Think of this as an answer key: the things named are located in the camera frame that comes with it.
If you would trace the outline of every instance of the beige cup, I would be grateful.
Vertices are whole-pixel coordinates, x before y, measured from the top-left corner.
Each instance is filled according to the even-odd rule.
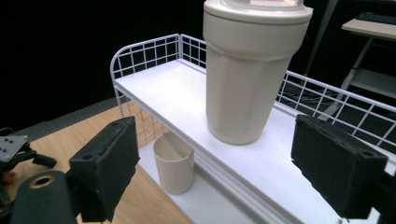
[[[162,188],[170,194],[187,191],[193,180],[194,150],[173,133],[154,143],[155,161]]]

